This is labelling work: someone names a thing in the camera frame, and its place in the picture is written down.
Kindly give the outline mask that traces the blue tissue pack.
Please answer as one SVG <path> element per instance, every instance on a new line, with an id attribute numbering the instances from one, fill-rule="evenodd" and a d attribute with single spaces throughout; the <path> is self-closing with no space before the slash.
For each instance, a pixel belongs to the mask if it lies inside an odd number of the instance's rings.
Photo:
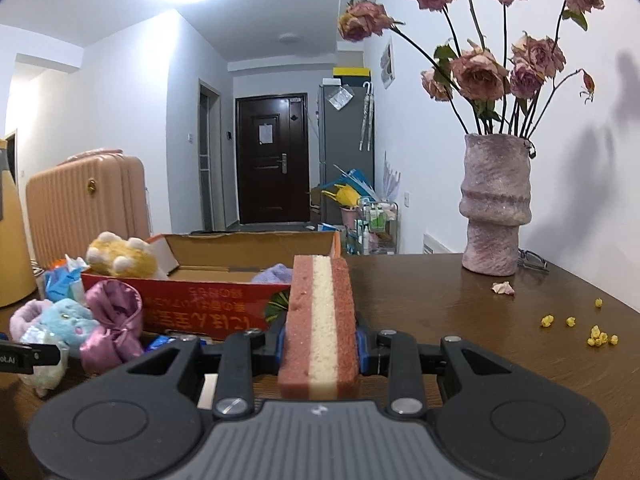
<path id="1" fill-rule="evenodd" d="M 89 266 L 81 257 L 70 258 L 66 255 L 65 258 L 66 266 L 44 272 L 44 296 L 52 302 L 71 299 L 84 306 L 86 294 L 81 273 L 88 270 Z"/>

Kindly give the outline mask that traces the pink satin pouch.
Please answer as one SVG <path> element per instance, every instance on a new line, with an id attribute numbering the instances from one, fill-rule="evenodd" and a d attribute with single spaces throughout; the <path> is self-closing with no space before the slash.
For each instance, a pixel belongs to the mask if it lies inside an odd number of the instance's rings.
<path id="1" fill-rule="evenodd" d="M 105 280 L 86 295 L 88 308 L 99 323 L 80 345 L 80 360 L 88 374 L 103 374 L 142 356 L 142 299 L 130 285 Z"/>

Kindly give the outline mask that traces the pink ribbed suitcase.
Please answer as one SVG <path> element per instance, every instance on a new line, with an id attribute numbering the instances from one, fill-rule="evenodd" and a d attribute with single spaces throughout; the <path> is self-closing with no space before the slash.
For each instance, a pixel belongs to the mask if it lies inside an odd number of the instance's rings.
<path id="1" fill-rule="evenodd" d="M 38 172 L 25 197 L 35 259 L 45 268 L 82 257 L 105 231 L 125 240 L 150 236 L 142 161 L 121 150 L 83 152 Z"/>

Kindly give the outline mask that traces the yellow plush toy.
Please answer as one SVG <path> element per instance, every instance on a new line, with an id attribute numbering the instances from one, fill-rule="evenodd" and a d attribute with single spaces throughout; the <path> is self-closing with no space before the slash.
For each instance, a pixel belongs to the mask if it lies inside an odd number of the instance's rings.
<path id="1" fill-rule="evenodd" d="M 137 237 L 124 240 L 115 233 L 102 232 L 89 245 L 85 260 L 93 272 L 112 278 L 168 279 L 151 245 Z"/>

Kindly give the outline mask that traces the yellow blue bags pile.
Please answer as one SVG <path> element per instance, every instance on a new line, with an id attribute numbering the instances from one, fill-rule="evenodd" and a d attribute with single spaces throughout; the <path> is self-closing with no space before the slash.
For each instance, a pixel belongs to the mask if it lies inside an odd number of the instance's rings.
<path id="1" fill-rule="evenodd" d="M 343 208 L 356 208 L 362 200 L 369 202 L 380 200 L 373 186 L 360 170 L 345 171 L 337 165 L 334 168 L 340 176 L 336 180 L 320 186 L 320 192 L 324 197 L 333 200 Z"/>

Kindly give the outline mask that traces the pink textured ceramic vase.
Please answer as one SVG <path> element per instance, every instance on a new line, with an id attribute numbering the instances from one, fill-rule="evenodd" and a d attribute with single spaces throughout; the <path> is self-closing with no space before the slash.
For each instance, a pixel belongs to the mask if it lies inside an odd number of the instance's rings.
<path id="1" fill-rule="evenodd" d="M 468 219 L 462 266 L 503 278 L 518 267 L 518 233 L 532 220 L 526 141 L 508 134 L 465 138 L 460 214 Z"/>

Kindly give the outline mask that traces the yellow thermos jug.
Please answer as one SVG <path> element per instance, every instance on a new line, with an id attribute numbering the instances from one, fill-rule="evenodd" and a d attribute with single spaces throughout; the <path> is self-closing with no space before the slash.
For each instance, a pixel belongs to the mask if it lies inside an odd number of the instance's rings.
<path id="1" fill-rule="evenodd" d="M 23 211 L 1 140 L 0 304 L 7 307 L 37 288 L 26 240 Z"/>

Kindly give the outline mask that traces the blue handkerchief tissue packet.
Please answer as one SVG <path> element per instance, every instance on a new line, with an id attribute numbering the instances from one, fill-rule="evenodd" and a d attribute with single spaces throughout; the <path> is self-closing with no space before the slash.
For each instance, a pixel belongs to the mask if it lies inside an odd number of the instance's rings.
<path id="1" fill-rule="evenodd" d="M 192 334 L 169 334 L 157 336 L 147 347 L 146 352 L 152 352 L 168 344 L 172 344 L 175 341 L 197 341 L 200 342 L 201 338 Z"/>

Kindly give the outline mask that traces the lilac fluffy scrunchie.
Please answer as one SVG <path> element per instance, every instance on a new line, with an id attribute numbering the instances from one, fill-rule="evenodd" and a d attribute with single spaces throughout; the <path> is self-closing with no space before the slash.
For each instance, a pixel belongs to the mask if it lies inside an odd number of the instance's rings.
<path id="1" fill-rule="evenodd" d="M 30 326 L 40 321 L 41 315 L 52 306 L 50 300 L 32 299 L 19 307 L 9 320 L 9 331 L 13 341 L 19 341 Z"/>

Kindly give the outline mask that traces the purple linen drawstring pouch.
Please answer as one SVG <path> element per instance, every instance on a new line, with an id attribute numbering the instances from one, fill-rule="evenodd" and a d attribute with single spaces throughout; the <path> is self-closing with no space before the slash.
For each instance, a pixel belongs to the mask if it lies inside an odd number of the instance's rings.
<path id="1" fill-rule="evenodd" d="M 283 263 L 277 263 L 270 268 L 260 271 L 252 277 L 252 284 L 282 284 L 289 285 L 292 282 L 293 270 Z"/>

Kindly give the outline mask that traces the grey refrigerator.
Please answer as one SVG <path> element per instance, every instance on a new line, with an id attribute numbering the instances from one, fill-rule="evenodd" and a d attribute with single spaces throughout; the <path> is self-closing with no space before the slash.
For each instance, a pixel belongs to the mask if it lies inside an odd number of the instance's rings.
<path id="1" fill-rule="evenodd" d="M 341 170 L 359 170 L 370 184 L 374 183 L 374 141 L 366 133 L 361 139 L 364 98 L 367 89 L 347 87 L 352 98 L 339 110 L 331 103 L 339 86 L 321 86 L 318 93 L 320 188 L 334 191 L 330 183 L 343 177 Z"/>

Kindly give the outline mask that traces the dark brown entrance door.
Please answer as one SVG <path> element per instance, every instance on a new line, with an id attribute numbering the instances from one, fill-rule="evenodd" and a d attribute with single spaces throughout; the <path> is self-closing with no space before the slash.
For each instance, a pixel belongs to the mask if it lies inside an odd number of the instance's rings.
<path id="1" fill-rule="evenodd" d="M 238 99 L 235 151 L 242 224 L 309 220 L 309 146 L 304 94 Z"/>

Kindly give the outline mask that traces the yellow black box on fridge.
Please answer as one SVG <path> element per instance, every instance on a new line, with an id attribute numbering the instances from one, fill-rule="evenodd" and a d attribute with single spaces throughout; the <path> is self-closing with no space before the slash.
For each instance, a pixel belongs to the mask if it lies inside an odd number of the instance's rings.
<path id="1" fill-rule="evenodd" d="M 371 71 L 365 67 L 343 67 L 335 66 L 332 76 L 341 81 L 341 84 L 348 84 L 352 87 L 362 87 L 366 82 L 371 81 Z"/>

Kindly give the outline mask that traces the blue plush toy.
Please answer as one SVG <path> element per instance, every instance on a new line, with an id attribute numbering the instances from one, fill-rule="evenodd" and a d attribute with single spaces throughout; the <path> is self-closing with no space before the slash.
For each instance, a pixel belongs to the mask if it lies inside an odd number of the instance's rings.
<path id="1" fill-rule="evenodd" d="M 100 326 L 88 308 L 70 298 L 57 301 L 44 309 L 40 324 L 67 344 L 70 354 L 76 358 L 80 355 L 81 345 Z"/>

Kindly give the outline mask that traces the fallen rose petal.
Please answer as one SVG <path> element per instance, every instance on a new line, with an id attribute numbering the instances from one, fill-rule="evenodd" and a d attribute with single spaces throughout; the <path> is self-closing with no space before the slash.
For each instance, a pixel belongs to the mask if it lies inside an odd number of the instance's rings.
<path id="1" fill-rule="evenodd" d="M 512 285 L 510 284 L 509 281 L 505 281 L 502 283 L 494 283 L 491 286 L 491 290 L 496 294 L 496 295 L 506 295 L 506 296 L 514 296 L 515 295 L 515 290 L 512 287 Z"/>

